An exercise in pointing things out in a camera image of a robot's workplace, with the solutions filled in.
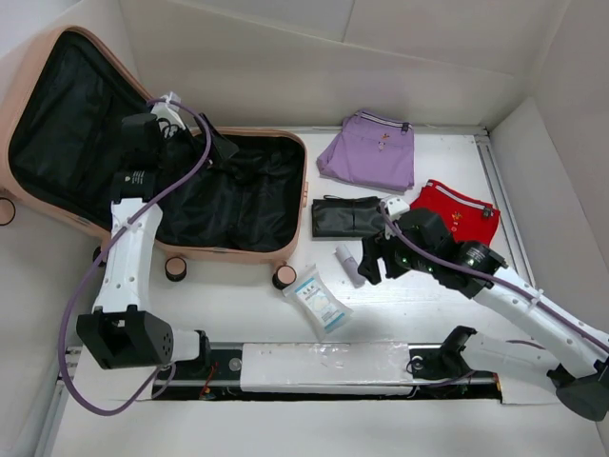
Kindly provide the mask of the black toiletry pouch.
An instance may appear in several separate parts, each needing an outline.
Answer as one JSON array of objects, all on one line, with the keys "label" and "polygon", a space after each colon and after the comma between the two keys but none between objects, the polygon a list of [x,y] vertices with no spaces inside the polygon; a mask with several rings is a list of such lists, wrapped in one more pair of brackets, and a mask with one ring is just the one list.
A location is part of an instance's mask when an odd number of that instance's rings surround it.
[{"label": "black toiletry pouch", "polygon": [[376,196],[355,199],[326,195],[311,207],[313,238],[364,238],[384,230]]}]

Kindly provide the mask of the white cotton pads pack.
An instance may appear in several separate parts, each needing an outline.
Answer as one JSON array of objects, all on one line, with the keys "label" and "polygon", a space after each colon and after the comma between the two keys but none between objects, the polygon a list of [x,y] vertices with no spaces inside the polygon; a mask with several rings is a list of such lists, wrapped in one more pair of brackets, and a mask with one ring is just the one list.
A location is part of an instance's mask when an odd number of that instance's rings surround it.
[{"label": "white cotton pads pack", "polygon": [[353,313],[330,291],[315,264],[299,273],[283,295],[307,319],[319,342],[345,325]]}]

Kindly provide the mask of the purple shorts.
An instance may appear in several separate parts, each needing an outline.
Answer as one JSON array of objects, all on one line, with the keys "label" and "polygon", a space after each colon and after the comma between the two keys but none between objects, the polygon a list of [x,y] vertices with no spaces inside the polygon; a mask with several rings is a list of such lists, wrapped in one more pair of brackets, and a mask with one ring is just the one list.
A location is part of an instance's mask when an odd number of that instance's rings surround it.
[{"label": "purple shorts", "polygon": [[405,192],[414,185],[415,138],[410,123],[359,110],[317,158],[319,173],[348,184]]}]

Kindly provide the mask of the red shorts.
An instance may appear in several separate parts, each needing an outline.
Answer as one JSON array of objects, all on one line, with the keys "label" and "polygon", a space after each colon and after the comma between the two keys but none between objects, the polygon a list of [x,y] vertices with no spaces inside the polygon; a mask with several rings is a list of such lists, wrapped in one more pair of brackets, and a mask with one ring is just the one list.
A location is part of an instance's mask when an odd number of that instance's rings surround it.
[{"label": "red shorts", "polygon": [[492,203],[468,197],[432,179],[422,187],[410,208],[439,214],[456,241],[478,241],[487,246],[501,219],[501,212]]}]

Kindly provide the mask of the pink hard-shell suitcase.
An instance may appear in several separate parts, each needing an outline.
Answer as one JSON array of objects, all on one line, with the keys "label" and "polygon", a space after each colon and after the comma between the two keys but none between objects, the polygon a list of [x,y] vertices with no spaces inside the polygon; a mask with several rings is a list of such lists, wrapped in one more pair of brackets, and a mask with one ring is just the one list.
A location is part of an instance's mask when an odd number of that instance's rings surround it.
[{"label": "pink hard-shell suitcase", "polygon": [[[151,112],[152,96],[91,31],[63,26],[26,46],[1,105],[1,189],[106,244],[110,185],[128,163],[124,118]],[[182,280],[188,260],[270,264],[275,288],[296,272],[305,206],[306,148],[275,129],[216,128],[239,147],[161,199],[156,233],[166,274]],[[161,168],[163,190],[191,168]]]}]

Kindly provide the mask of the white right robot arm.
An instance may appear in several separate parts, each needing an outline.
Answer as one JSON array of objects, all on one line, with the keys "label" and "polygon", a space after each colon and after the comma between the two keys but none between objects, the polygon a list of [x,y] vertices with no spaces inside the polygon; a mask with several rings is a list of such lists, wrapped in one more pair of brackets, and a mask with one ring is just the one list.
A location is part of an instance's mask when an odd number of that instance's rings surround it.
[{"label": "white right robot arm", "polygon": [[478,241],[458,242],[441,216],[399,198],[381,202],[384,230],[362,240],[358,272],[372,285],[410,271],[498,313],[528,335],[499,340],[455,327],[425,355],[413,350],[413,376],[443,387],[478,371],[544,389],[578,416],[601,422],[608,413],[608,335],[576,318],[522,279]]}]

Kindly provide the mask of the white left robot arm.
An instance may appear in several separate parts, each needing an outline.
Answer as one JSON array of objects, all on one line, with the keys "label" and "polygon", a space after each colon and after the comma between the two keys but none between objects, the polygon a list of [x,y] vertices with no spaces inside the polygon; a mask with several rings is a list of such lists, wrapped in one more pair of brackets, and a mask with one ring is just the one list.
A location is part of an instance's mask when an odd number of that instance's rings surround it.
[{"label": "white left robot arm", "polygon": [[164,118],[152,112],[130,115],[121,123],[128,163],[112,176],[111,238],[101,258],[103,284],[88,314],[77,318],[76,331],[98,365],[118,368],[163,367],[179,362],[191,377],[211,369],[209,341],[201,330],[173,328],[151,311],[149,276],[162,198],[203,167],[212,149],[213,127],[202,113],[193,116],[204,135],[195,165],[167,188],[157,188],[157,160],[166,139]]}]

